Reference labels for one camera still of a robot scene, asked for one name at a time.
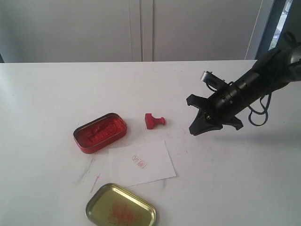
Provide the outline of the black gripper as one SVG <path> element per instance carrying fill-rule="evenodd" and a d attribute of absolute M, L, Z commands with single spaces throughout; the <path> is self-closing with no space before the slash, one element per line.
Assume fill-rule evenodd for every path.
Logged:
<path fill-rule="evenodd" d="M 190 134 L 200 134 L 221 130 L 223 125 L 231 125 L 236 130 L 243 123 L 236 115 L 245 108 L 250 109 L 249 122 L 258 127 L 269 118 L 272 82 L 275 72 L 270 69 L 250 69 L 235 82 L 214 92 L 208 99 L 194 94 L 186 98 L 187 105 L 199 109 L 189 127 Z"/>

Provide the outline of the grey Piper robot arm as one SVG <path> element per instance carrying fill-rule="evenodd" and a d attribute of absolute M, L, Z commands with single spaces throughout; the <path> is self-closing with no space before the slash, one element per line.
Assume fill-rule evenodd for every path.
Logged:
<path fill-rule="evenodd" d="M 221 130 L 224 125 L 239 130 L 243 127 L 242 121 L 236 117 L 239 112 L 250 108 L 254 101 L 267 97 L 266 105 L 262 105 L 263 111 L 251 109 L 251 113 L 268 116 L 272 92 L 301 80 L 301 46 L 295 44 L 286 50 L 269 50 L 235 82 L 226 83 L 209 71 L 202 74 L 201 80 L 215 90 L 208 98 L 191 94 L 186 99 L 188 105 L 198 109 L 189 127 L 190 133 L 197 136 Z"/>

